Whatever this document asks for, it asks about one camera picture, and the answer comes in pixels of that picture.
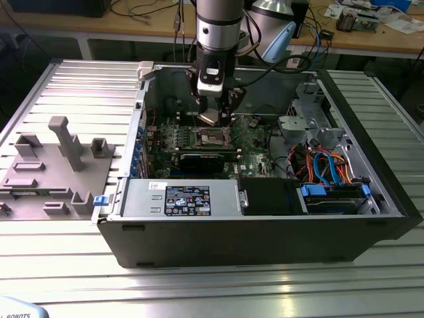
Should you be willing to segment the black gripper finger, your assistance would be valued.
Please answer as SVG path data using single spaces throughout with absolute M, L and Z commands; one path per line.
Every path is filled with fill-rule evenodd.
M 223 91 L 220 97 L 220 125 L 229 123 L 231 115 L 240 106 L 245 95 L 246 90 L 243 87 Z
M 195 101 L 198 105 L 198 112 L 204 113 L 207 110 L 207 98 L 201 96 L 197 90 L 197 70 L 195 66 L 190 66 L 185 70 L 185 79 L 190 89 L 190 95 L 195 98 Z

